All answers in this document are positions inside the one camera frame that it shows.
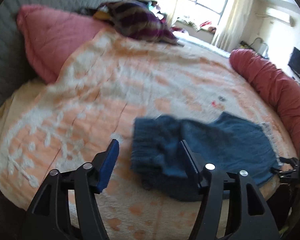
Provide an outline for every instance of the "metal screw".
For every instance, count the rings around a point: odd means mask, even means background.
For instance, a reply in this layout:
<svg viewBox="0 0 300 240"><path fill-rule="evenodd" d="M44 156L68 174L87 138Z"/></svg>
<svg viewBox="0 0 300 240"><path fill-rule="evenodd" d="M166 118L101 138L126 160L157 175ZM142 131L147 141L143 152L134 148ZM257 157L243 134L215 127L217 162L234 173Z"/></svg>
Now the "metal screw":
<svg viewBox="0 0 300 240"><path fill-rule="evenodd" d="M84 168L85 170L89 170L89 169L92 168L92 164L91 164L91 163L85 163L85 164L83 165L83 168Z"/></svg>
<svg viewBox="0 0 300 240"><path fill-rule="evenodd" d="M248 172L245 170L242 170L239 172L241 176L247 177L248 176Z"/></svg>
<svg viewBox="0 0 300 240"><path fill-rule="evenodd" d="M206 164L206 169L207 169L207 170L212 171L212 170L214 170L215 168L216 168L216 167L215 167L212 163Z"/></svg>
<svg viewBox="0 0 300 240"><path fill-rule="evenodd" d="M56 176L58 174L58 170L54 169L49 172L51 176Z"/></svg>

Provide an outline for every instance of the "bed sheet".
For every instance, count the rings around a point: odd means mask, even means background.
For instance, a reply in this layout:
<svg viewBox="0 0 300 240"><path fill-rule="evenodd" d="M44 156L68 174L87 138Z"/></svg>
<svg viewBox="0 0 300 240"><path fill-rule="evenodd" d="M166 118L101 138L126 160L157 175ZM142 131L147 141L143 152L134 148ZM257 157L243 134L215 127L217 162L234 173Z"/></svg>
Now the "bed sheet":
<svg viewBox="0 0 300 240"><path fill-rule="evenodd" d="M0 107L0 140L45 86L39 78L30 80L5 101Z"/></svg>
<svg viewBox="0 0 300 240"><path fill-rule="evenodd" d="M42 132L41 124L33 129L33 123L28 122L37 117L33 110L45 114L51 110L46 100L56 104L54 110L58 113L45 120L45 125L58 123L58 133L66 137L78 139L75 130L68 130L68 122L80 127L84 136L91 129L94 134L89 139L84 137L83 145L79 142L74 147L68 144L62 148L59 139L52 135L56 130L48 135ZM110 239L186 239L200 206L198 202L181 203L141 187L138 176L130 170L132 127L137 116L173 114L210 122L226 110L257 123L269 122L273 143L277 145L275 150L287 158L296 156L279 117L231 68L228 59L189 43L184 48L148 44L105 31L72 54L57 83L46 87L35 104L28 105L31 108L21 119L12 118L20 121L21 126L13 124L4 129L1 137L3 141L17 132L15 139L19 145L28 138L26 147L22 146L24 154L14 152L13 145L11 154L9 147L1 148L0 190L17 206L27 209L50 169L76 169L104 150L111 138L116 138L121 146L118 161L108 188L96 196ZM91 125L94 116L98 119ZM80 153L75 147L81 147ZM279 180L274 177L261 192L268 199L278 186ZM74 194L69 194L72 223L78 225ZM225 213L220 223L222 231Z"/></svg>

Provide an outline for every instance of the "pink pillow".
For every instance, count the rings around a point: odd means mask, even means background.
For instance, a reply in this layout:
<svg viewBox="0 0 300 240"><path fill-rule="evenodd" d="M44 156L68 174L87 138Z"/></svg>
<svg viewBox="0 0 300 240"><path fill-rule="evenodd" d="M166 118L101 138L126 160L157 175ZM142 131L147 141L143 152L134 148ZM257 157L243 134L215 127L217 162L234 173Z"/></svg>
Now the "pink pillow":
<svg viewBox="0 0 300 240"><path fill-rule="evenodd" d="M92 17L42 5L21 7L17 25L30 65L47 83L56 82L66 59L107 25Z"/></svg>
<svg viewBox="0 0 300 240"><path fill-rule="evenodd" d="M258 56L253 50L232 51L230 63L261 98L274 108L299 154L300 87L298 83L277 69L269 60Z"/></svg>

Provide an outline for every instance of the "window sill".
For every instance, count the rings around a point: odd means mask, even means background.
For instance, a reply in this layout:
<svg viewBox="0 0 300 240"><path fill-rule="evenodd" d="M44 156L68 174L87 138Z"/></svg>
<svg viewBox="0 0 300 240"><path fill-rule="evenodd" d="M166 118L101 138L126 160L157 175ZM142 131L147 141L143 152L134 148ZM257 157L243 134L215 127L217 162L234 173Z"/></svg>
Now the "window sill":
<svg viewBox="0 0 300 240"><path fill-rule="evenodd" d="M214 34L211 32L208 32L205 29L201 29L197 32L192 26L186 25L186 24L178 22L178 21L175 23L175 26L178 28L185 29L189 33L190 36L196 37L199 40L205 41L209 44L211 44L211 42L212 42Z"/></svg>

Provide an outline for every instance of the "white wall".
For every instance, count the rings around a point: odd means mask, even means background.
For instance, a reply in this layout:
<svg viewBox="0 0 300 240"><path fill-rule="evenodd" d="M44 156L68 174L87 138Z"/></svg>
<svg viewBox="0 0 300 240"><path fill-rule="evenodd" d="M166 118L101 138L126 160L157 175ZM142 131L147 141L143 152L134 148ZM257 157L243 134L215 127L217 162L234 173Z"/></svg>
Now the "white wall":
<svg viewBox="0 0 300 240"><path fill-rule="evenodd" d="M266 11L266 6L263 0L253 1L251 12L249 14L247 24L243 29L243 33L240 38L240 41L245 41L250 45L253 42L253 40L259 36L259 32L263 24L263 18L257 16L256 14L262 15L265 13L265 11Z"/></svg>
<svg viewBox="0 0 300 240"><path fill-rule="evenodd" d="M275 63L278 68L285 69L293 47L300 50L300 14L268 3L266 3L266 7L284 11L290 14L295 21L295 26L291 27L280 20L265 17L259 31L259 36L269 45L268 54L270 60Z"/></svg>

